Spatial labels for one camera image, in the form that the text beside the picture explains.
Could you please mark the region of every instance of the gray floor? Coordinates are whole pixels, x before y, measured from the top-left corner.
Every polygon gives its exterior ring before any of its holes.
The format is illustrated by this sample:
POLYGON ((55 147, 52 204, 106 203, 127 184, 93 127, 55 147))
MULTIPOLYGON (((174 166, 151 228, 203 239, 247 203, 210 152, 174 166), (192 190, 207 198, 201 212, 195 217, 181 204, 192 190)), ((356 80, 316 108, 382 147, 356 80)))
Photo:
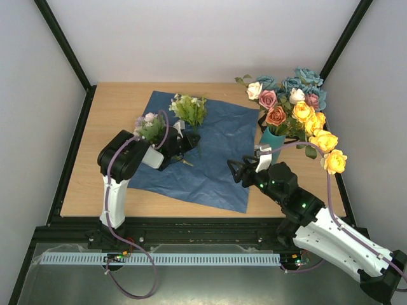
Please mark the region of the gray floor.
MULTIPOLYGON (((158 271, 156 294, 135 301, 117 291, 101 266, 37 264, 27 276, 18 304, 378 304, 364 295, 357 282, 329 263, 307 274, 284 274, 276 267, 238 266, 160 266, 158 271)), ((133 294, 145 294, 153 282, 149 266, 124 266, 115 277, 133 294)))

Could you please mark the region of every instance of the blue sheet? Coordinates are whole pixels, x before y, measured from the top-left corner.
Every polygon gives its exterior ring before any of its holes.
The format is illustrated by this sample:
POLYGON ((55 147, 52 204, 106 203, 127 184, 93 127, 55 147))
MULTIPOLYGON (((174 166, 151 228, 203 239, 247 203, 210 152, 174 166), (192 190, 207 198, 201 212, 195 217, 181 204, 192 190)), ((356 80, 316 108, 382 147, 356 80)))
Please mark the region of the blue sheet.
MULTIPOLYGON (((173 97, 174 93, 154 91, 144 114, 163 109, 173 125, 178 120, 168 110, 173 97)), ((201 155, 197 148, 185 154, 185 160, 194 166, 177 162, 159 172, 141 164, 128 186, 246 213, 249 190, 233 181, 226 160, 253 154, 259 111, 217 100, 208 100, 206 107, 208 115, 198 128, 201 155)))

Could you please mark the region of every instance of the wooden table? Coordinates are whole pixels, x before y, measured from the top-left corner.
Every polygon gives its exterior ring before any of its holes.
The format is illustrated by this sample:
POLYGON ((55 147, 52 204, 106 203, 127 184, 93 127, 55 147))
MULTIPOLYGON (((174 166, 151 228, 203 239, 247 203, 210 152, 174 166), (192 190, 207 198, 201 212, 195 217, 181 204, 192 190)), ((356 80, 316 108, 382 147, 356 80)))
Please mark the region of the wooden table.
MULTIPOLYGON (((85 132, 79 147, 61 216, 99 216, 102 211, 104 186, 97 156, 122 129, 134 129, 135 119, 144 111, 152 91, 205 95, 208 99, 257 109, 238 84, 221 83, 99 83, 85 132)), ((258 128, 256 143, 261 132, 258 128)), ((279 161, 285 161, 298 176, 299 185, 327 202, 326 172, 319 158, 311 160, 303 149, 284 149, 279 161)), ((345 216, 338 186, 332 179, 335 213, 345 216)), ((126 216, 133 217, 281 217, 280 207, 256 187, 250 188, 247 213, 212 208, 172 199, 161 194, 128 189, 126 216)))

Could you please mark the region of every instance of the vase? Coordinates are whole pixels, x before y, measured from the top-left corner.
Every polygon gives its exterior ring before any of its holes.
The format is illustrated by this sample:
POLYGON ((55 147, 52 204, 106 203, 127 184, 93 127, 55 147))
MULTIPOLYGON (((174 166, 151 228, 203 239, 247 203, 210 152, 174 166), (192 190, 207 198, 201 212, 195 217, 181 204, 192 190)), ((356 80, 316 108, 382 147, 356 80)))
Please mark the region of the vase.
MULTIPOLYGON (((268 144, 272 149, 276 149, 282 147, 285 140, 285 135, 274 135, 270 132, 270 129, 266 128, 263 136, 260 139, 260 144, 268 144)), ((277 151, 272 154, 272 164, 277 162, 280 156, 280 152, 281 151, 277 151)))

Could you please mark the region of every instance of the wall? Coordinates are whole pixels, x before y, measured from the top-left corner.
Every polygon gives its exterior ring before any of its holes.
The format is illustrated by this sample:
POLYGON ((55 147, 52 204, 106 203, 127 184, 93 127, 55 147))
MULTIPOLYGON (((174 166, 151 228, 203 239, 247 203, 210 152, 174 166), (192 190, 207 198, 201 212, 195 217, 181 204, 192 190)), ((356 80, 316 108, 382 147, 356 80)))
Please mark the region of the wall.
POLYGON ((359 0, 48 0, 91 83, 321 70, 359 0))
MULTIPOLYGON (((343 176, 356 221, 407 253, 405 4, 373 1, 324 87, 329 126, 348 155, 343 176)), ((407 303, 407 294, 394 298, 407 303)))
POLYGON ((34 1, 0 1, 0 304, 45 224, 85 97, 34 1))

